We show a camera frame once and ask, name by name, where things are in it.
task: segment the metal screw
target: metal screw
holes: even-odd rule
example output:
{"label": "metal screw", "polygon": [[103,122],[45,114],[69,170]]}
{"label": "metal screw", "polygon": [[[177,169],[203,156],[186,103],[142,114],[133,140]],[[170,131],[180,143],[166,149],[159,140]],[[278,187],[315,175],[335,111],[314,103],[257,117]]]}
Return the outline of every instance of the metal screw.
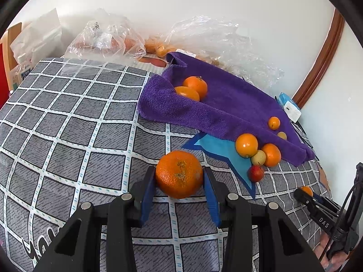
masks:
{"label": "metal screw", "polygon": [[271,201],[269,203],[269,208],[272,209],[272,210],[277,210],[278,209],[278,204],[275,203],[275,202],[273,202],[273,201]]}
{"label": "metal screw", "polygon": [[235,200],[237,200],[237,199],[238,199],[238,194],[231,192],[231,193],[229,193],[229,194],[228,194],[228,196],[227,196],[227,197],[228,197],[231,201],[235,201]]}
{"label": "metal screw", "polygon": [[124,194],[121,195],[121,198],[124,201],[129,201],[130,199],[132,199],[132,194],[131,193],[124,193]]}
{"label": "metal screw", "polygon": [[83,210],[88,210],[90,207],[91,207],[91,203],[88,201],[81,204],[81,209],[83,209]]}

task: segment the towel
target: towel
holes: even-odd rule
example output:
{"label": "towel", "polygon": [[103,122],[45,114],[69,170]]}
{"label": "towel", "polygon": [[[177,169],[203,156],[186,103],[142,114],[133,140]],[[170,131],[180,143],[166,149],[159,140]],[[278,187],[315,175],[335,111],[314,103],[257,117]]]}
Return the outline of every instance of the towel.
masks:
{"label": "towel", "polygon": [[[266,143],[275,144],[282,159],[294,166],[314,158],[315,154],[299,140],[275,99],[243,79],[188,55],[171,52],[167,61],[171,65],[162,75],[151,77],[140,95],[137,107],[143,118],[195,128],[231,141],[251,133],[259,148]],[[201,76],[208,85],[208,93],[201,102],[180,96],[174,90],[189,76]],[[267,124],[272,116],[281,122],[276,131]],[[277,136],[279,131],[286,133],[287,140]]]}

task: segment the white plastic bag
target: white plastic bag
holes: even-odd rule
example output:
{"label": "white plastic bag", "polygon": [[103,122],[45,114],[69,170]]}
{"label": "white plastic bag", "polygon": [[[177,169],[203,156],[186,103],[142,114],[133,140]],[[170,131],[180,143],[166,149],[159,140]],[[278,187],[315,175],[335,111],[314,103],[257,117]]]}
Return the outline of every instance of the white plastic bag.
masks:
{"label": "white plastic bag", "polygon": [[94,18],[68,46],[65,58],[125,64],[146,54],[144,39],[126,17],[98,9]]}
{"label": "white plastic bag", "polygon": [[166,34],[150,37],[145,46],[159,57],[176,49],[192,52],[198,59],[243,77],[273,96],[271,87],[284,72],[259,57],[250,38],[237,34],[238,27],[232,21],[195,16],[176,23]]}
{"label": "white plastic bag", "polygon": [[26,53],[34,67],[41,59],[51,57],[56,49],[62,48],[62,28],[57,10],[42,15],[29,24],[11,43],[14,58]]}

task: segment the wall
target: wall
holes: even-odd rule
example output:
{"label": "wall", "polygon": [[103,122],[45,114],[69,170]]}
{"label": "wall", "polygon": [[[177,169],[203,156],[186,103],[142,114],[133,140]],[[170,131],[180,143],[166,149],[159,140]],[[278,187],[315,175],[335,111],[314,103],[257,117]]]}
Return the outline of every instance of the wall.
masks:
{"label": "wall", "polygon": [[276,93],[291,96],[313,65],[334,11],[328,0],[30,0],[12,24],[31,21],[54,7],[66,46],[99,7],[127,16],[145,34],[165,31],[194,15],[225,16],[248,26],[260,54],[285,71]]}
{"label": "wall", "polygon": [[363,162],[362,87],[363,49],[346,24],[335,57],[301,116],[340,205],[353,186],[355,166]]}

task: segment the white label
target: white label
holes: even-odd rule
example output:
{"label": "white label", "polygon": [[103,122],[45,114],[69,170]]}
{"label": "white label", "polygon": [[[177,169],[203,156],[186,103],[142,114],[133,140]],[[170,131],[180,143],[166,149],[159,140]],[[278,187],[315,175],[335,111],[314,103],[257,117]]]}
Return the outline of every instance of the white label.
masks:
{"label": "white label", "polygon": [[301,115],[301,111],[296,108],[290,101],[287,101],[284,105],[284,111],[293,122],[297,122]]}
{"label": "white label", "polygon": [[185,51],[183,49],[177,49],[177,52],[183,53],[183,54],[188,55],[188,56],[193,57],[193,58],[197,57],[196,54],[194,54],[192,52],[189,52],[189,51]]}

